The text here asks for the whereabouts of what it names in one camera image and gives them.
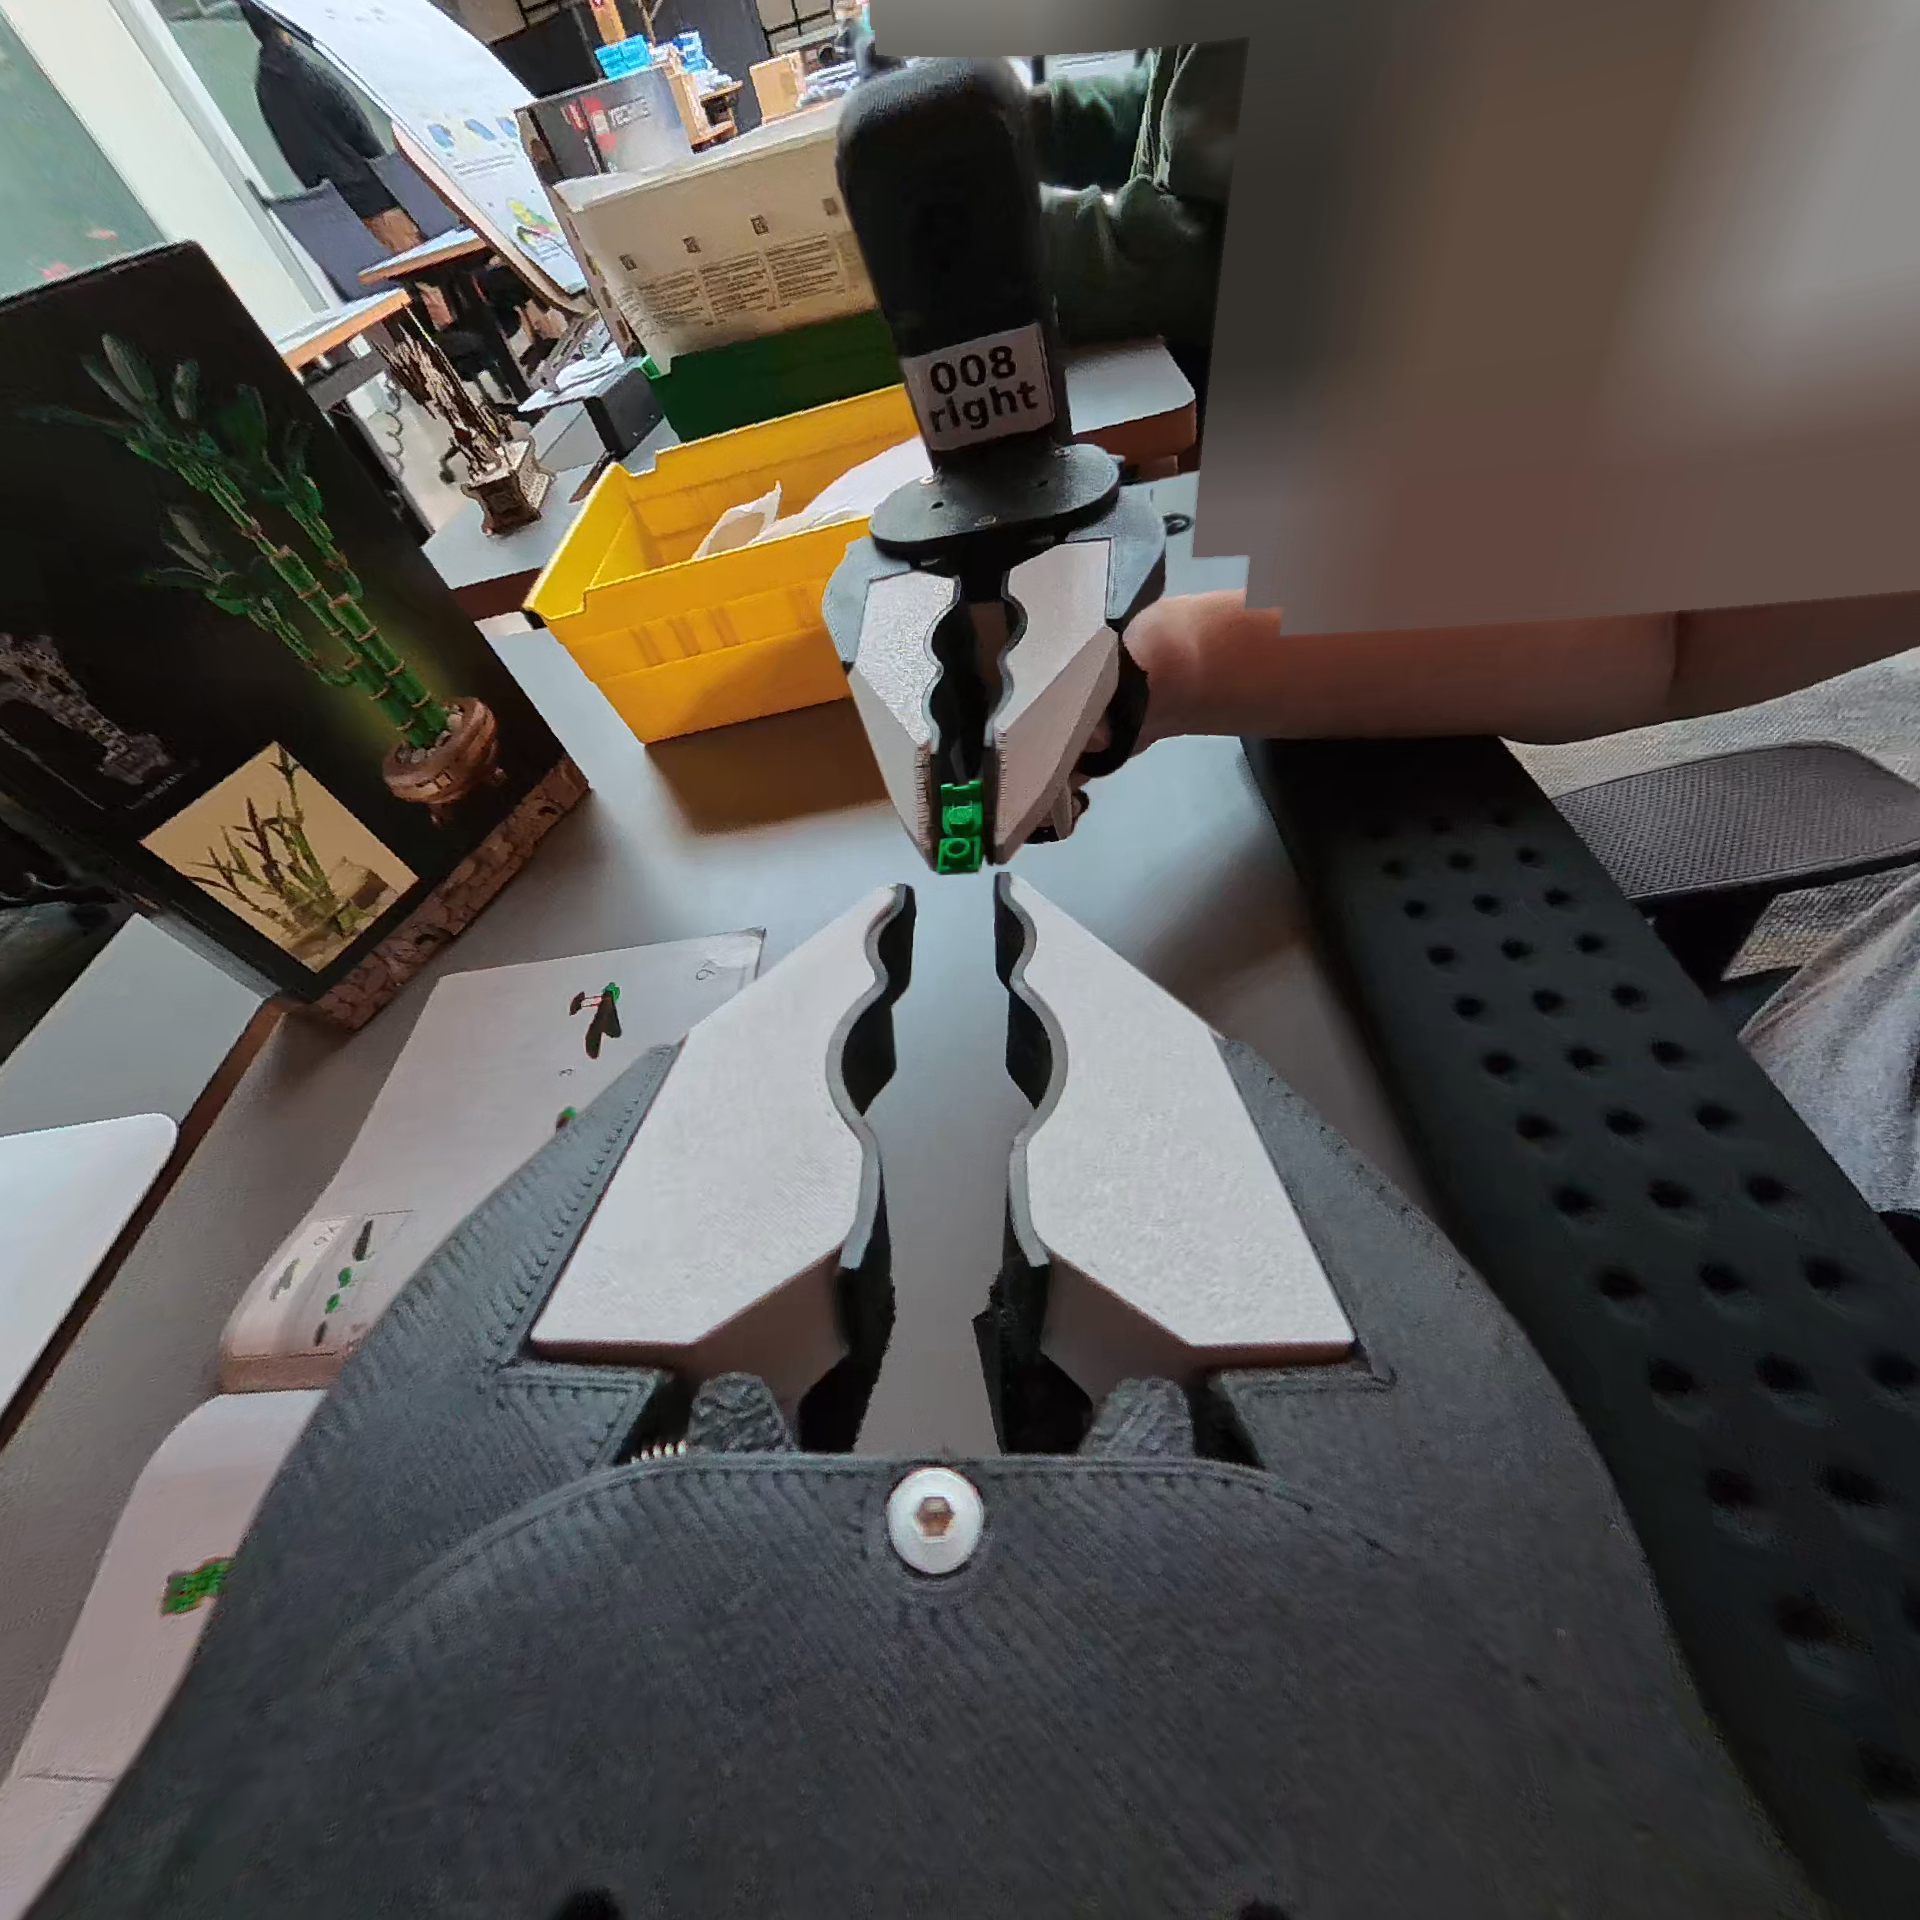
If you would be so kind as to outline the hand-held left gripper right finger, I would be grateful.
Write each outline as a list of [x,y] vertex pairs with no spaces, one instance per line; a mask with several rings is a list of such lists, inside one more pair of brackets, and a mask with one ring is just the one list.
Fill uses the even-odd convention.
[[1031,880],[997,877],[1009,1078],[1003,1262],[974,1313],[997,1427],[1092,1427],[1127,1379],[1357,1359],[1357,1332],[1256,1116],[1258,1059],[1095,941]]

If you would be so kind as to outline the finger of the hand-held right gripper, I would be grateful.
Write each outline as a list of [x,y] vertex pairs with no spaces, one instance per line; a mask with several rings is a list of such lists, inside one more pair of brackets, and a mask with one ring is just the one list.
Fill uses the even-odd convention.
[[938,860],[938,775],[933,692],[942,676],[936,629],[954,612],[954,577],[904,568],[857,588],[847,688],[881,784],[924,865]]
[[982,727],[987,860],[1049,823],[1119,685],[1110,541],[1059,541],[1009,568],[1013,637]]

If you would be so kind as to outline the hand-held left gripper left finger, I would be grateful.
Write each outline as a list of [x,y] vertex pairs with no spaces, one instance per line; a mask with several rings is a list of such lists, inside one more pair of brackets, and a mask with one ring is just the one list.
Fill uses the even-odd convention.
[[794,1427],[864,1427],[895,1321],[867,1107],[895,1070],[912,925],[906,884],[873,887],[687,1027],[537,1353],[758,1375]]

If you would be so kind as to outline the person's right forearm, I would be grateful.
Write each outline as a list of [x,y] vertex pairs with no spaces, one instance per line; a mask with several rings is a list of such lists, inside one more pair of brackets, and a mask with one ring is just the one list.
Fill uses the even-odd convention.
[[1242,588],[1147,604],[1139,750],[1172,737],[1570,745],[1711,718],[1914,644],[1914,593],[1693,612],[1288,633]]

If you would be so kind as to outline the black bamboo lego set box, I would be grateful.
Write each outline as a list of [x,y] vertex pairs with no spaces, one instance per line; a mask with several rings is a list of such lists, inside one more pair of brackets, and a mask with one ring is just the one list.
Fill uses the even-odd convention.
[[590,791],[196,243],[5,300],[5,828],[362,1027]]

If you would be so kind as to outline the yellow plastic bin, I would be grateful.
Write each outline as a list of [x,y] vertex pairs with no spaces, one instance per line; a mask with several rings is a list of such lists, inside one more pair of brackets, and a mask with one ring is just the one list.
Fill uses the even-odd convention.
[[847,692],[824,588],[867,515],[698,559],[725,510],[779,490],[810,515],[867,459],[914,443],[904,386],[608,467],[525,593],[638,741],[658,745]]

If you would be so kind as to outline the white plastic bags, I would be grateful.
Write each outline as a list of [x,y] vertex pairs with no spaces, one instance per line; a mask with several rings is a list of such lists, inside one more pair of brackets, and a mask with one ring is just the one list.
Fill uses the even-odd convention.
[[737,553],[758,541],[779,541],[812,531],[867,520],[901,487],[933,475],[920,443],[887,446],[832,478],[812,502],[783,507],[779,483],[751,502],[727,507],[691,549],[691,561]]

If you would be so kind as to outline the white instruction booklet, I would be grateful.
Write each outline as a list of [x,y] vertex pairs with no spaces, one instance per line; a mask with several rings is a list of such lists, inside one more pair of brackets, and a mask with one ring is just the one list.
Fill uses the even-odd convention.
[[219,1394],[140,1466],[5,1775],[26,1917],[174,1695],[265,1487],[414,1268],[640,1050],[762,969],[762,927],[459,970],[424,997],[336,1179],[237,1296]]

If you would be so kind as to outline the white printed cardboard box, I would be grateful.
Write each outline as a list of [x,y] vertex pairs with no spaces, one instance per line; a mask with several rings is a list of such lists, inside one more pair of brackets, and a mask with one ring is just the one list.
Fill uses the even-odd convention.
[[652,172],[557,180],[600,320],[671,365],[746,340],[876,310],[837,182],[840,102]]

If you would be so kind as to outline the green plastic bin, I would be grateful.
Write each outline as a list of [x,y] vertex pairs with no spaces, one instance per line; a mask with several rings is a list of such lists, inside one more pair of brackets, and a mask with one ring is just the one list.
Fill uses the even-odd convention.
[[686,349],[640,372],[677,443],[727,434],[901,382],[901,358],[881,310],[806,324],[727,345]]

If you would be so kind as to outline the dark box with red logo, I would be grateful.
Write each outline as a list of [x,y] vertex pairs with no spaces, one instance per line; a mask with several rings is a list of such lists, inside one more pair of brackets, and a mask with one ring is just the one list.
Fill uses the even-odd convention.
[[517,134],[537,180],[645,176],[691,156],[671,73],[638,66],[517,106]]

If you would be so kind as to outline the brown wooden plant model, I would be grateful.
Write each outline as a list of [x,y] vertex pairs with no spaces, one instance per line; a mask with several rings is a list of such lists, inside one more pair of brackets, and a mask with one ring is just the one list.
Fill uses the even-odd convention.
[[387,320],[381,356],[398,386],[446,425],[463,470],[463,492],[476,507],[482,534],[507,539],[532,526],[555,490],[555,475],[532,446],[515,434],[503,406],[482,391],[468,391],[436,340],[406,310]]

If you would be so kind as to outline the white leaning poster board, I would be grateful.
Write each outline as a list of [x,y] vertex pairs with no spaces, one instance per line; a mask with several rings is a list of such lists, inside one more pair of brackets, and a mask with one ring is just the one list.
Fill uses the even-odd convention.
[[406,158],[540,300],[580,313],[590,277],[523,147],[532,97],[434,5],[265,5],[377,102]]

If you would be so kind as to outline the person's printed grey shirt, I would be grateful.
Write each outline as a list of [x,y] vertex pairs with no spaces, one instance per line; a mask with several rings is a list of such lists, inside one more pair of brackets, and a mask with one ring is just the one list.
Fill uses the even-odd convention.
[[1845,919],[1740,1045],[1861,1197],[1914,1233],[1914,873]]

